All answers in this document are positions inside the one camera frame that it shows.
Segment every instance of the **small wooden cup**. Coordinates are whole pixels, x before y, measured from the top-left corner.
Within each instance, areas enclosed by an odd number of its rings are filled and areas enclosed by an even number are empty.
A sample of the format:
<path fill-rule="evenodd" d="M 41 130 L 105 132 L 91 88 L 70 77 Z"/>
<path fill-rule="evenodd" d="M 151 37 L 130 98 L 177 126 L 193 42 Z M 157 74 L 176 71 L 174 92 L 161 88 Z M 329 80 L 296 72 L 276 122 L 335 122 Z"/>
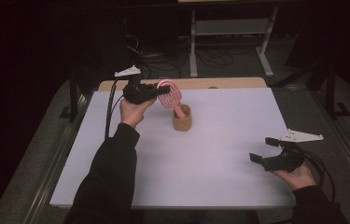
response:
<path fill-rule="evenodd" d="M 183 111 L 183 113 L 186 115 L 186 118 L 179 119 L 177 114 L 174 112 L 173 114 L 174 128 L 176 131 L 186 132 L 191 128 L 191 124 L 192 124 L 191 108 L 188 105 L 181 105 L 180 108 Z"/>

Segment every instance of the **metal frame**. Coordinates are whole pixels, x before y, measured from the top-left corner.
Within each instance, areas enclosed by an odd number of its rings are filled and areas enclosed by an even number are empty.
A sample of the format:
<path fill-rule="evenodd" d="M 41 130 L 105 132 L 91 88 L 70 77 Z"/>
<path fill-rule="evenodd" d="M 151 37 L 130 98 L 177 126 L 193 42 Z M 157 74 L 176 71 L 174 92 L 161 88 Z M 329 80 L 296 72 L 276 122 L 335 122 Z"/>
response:
<path fill-rule="evenodd" d="M 251 20 L 223 20 L 223 21 L 196 21 L 195 9 L 191 14 L 191 49 L 189 54 L 189 75 L 198 76 L 198 68 L 195 55 L 195 37 L 196 35 L 244 35 L 244 34 L 264 34 L 264 39 L 256 52 L 259 56 L 264 73 L 267 77 L 273 76 L 273 70 L 265 56 L 265 50 L 271 37 L 275 18 L 279 7 L 274 7 L 268 20 L 251 19 Z"/>
<path fill-rule="evenodd" d="M 89 100 L 81 95 L 78 99 L 77 104 L 78 113 L 75 114 L 75 118 L 72 122 L 69 121 L 66 129 L 63 132 L 63 136 L 61 138 L 62 140 L 58 146 L 58 150 L 56 151 L 49 169 L 44 176 L 42 184 L 36 191 L 35 198 L 23 221 L 23 224 L 33 224 L 38 221 L 39 214 L 41 213 L 44 204 L 46 203 L 49 193 L 51 192 L 51 189 L 54 188 L 55 181 L 62 171 L 62 167 L 60 167 L 59 164 L 62 160 L 65 160 L 66 154 L 69 152 L 76 139 L 78 126 L 84 118 L 88 104 Z"/>

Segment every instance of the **hand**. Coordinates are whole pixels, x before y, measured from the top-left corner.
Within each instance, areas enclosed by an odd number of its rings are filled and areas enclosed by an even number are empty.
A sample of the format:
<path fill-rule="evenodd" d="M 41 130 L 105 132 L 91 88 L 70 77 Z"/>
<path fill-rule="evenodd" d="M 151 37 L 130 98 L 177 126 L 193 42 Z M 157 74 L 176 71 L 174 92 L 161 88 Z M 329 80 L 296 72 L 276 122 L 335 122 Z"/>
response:
<path fill-rule="evenodd" d="M 292 190 L 316 185 L 311 170 L 309 169 L 306 162 L 304 162 L 299 168 L 295 169 L 291 173 L 288 173 L 285 170 L 272 171 L 272 173 L 281 177 L 291 187 Z"/>
<path fill-rule="evenodd" d="M 121 113 L 121 122 L 126 123 L 136 128 L 136 125 L 143 120 L 143 115 L 149 106 L 154 104 L 157 99 L 151 99 L 149 101 L 143 102 L 140 105 L 134 105 L 129 103 L 127 100 L 121 100 L 119 105 L 119 110 Z"/>

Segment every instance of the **white surface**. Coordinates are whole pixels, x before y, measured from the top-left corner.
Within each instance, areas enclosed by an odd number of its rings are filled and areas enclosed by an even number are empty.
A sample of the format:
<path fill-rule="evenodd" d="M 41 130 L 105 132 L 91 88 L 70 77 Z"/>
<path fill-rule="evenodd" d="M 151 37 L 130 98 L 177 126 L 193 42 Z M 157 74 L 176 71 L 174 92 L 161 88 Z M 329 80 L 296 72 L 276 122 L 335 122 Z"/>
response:
<path fill-rule="evenodd" d="M 192 111 L 192 127 L 177 132 L 172 110 L 157 101 L 137 126 L 138 163 L 133 207 L 291 206 L 290 189 L 278 177 L 249 160 L 249 152 L 276 156 L 279 147 L 265 137 L 287 131 L 269 88 L 182 90 L 182 103 Z M 63 168 L 50 204 L 71 206 L 105 135 L 109 92 L 96 92 Z M 117 129 L 119 108 L 111 121 Z"/>

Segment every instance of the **table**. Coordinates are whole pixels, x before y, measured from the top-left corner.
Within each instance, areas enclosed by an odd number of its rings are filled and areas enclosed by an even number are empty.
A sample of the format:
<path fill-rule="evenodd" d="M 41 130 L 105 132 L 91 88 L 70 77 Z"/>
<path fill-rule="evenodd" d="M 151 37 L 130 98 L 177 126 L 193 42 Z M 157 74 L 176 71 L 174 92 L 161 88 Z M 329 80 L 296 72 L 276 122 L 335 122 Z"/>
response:
<path fill-rule="evenodd" d="M 51 205 L 70 207 L 79 183 L 89 171 L 91 160 L 104 140 L 102 121 L 111 82 L 102 83 L 91 98 Z M 177 132 L 170 110 L 159 102 L 148 109 L 137 127 L 141 138 L 136 147 L 133 208 L 293 206 L 291 189 L 248 158 L 249 152 L 263 157 L 278 155 L 280 149 L 265 145 L 265 137 L 279 137 L 287 130 L 273 93 L 263 79 L 198 78 L 175 82 L 182 90 L 182 103 L 191 106 L 193 124 L 189 131 Z M 193 88 L 192 83 L 199 89 L 186 89 Z M 119 122 L 119 111 L 114 111 L 112 124 Z M 116 128 L 117 125 L 112 125 L 110 133 Z"/>
<path fill-rule="evenodd" d="M 195 0 L 179 0 L 179 3 L 203 2 Z M 265 50 L 271 37 L 274 21 L 278 7 L 273 7 L 271 15 L 266 18 L 258 19 L 241 19 L 241 20 L 204 20 L 195 19 L 195 10 L 191 14 L 191 47 L 189 54 L 189 70 L 191 77 L 198 76 L 196 55 L 195 55 L 195 37 L 197 35 L 264 35 L 263 41 L 256 52 L 259 56 L 262 68 L 267 77 L 273 76 L 273 70 L 265 56 Z"/>

